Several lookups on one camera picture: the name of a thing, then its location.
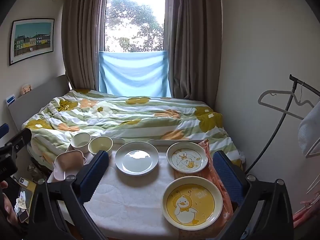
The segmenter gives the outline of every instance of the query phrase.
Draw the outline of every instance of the metal bolt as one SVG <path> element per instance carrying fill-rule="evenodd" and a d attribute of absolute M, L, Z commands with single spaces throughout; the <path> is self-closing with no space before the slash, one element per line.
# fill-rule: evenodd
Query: metal bolt
<path fill-rule="evenodd" d="M 282 179 L 277 179 L 277 183 L 282 186 L 284 184 L 284 181 Z"/>
<path fill-rule="evenodd" d="M 76 177 L 74 175 L 69 175 L 68 177 L 66 177 L 66 181 L 70 182 L 73 181 Z"/>
<path fill-rule="evenodd" d="M 256 177 L 253 176 L 253 175 L 248 175 L 247 179 L 248 179 L 249 181 L 255 181 L 255 180 L 256 180 Z"/>
<path fill-rule="evenodd" d="M 39 180 L 38 180 L 38 185 L 42 185 L 42 184 L 44 184 L 44 182 L 45 182 L 44 179 L 39 179 Z"/>

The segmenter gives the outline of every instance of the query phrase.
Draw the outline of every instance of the garment rack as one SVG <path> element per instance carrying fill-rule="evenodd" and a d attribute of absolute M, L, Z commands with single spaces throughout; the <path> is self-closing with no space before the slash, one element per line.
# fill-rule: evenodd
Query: garment rack
<path fill-rule="evenodd" d="M 289 76 L 289 79 L 293 81 L 293 85 L 292 85 L 292 92 L 294 93 L 297 89 L 297 84 L 300 84 L 302 85 L 303 87 L 305 87 L 306 89 L 309 89 L 311 92 L 315 93 L 317 96 L 320 97 L 320 92 L 318 90 L 316 90 L 315 88 L 313 88 L 312 86 L 306 84 L 305 82 L 301 81 L 300 79 L 292 76 L 290 74 Z M 285 110 L 288 111 L 289 110 L 289 107 L 291 105 L 291 102 L 292 102 L 292 99 L 293 99 L 293 96 L 290 95 L 289 97 L 289 100 L 288 100 L 288 103 L 287 103 L 287 106 L 285 107 Z M 261 153 L 258 155 L 258 157 L 255 159 L 255 161 L 251 164 L 251 166 L 245 171 L 245 174 L 248 174 L 248 172 L 253 168 L 253 166 L 258 162 L 258 160 L 261 158 L 261 156 L 265 153 L 265 151 L 268 149 L 269 145 L 271 144 L 272 140 L 275 138 L 276 134 L 278 133 L 283 121 L 284 121 L 284 118 L 287 114 L 283 113 L 282 114 L 282 117 L 275 129 L 275 131 L 273 132 L 272 136 L 270 137 L 269 141 L 267 142 L 266 146 L 263 148 L 263 150 L 261 151 Z"/>

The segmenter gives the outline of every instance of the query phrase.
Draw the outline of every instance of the blue cloth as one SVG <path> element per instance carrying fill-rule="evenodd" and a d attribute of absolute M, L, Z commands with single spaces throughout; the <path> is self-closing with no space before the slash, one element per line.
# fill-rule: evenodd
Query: blue cloth
<path fill-rule="evenodd" d="M 168 52 L 99 52 L 100 92 L 117 96 L 171 97 Z"/>

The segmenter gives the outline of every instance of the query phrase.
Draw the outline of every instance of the person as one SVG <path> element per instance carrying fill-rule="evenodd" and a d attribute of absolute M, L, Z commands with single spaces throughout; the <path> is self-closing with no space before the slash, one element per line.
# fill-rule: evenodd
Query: person
<path fill-rule="evenodd" d="M 0 182 L 1 189 L 7 188 L 6 181 Z M 24 230 L 21 228 L 16 213 L 13 210 L 9 198 L 2 193 L 4 199 L 4 209 L 7 214 L 0 211 L 0 239 L 3 240 L 21 240 L 25 235 Z"/>

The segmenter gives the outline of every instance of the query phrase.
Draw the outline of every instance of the curtain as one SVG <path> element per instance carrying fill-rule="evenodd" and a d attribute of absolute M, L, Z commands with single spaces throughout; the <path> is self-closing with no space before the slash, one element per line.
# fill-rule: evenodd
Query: curtain
<path fill-rule="evenodd" d="M 214 108 L 221 58 L 221 0 L 173 0 L 169 83 L 174 98 Z"/>
<path fill-rule="evenodd" d="M 72 88 L 99 90 L 99 13 L 101 0 L 63 0 L 61 42 Z"/>
<path fill-rule="evenodd" d="M 171 97 L 168 52 L 99 52 L 100 92 L 117 96 Z"/>

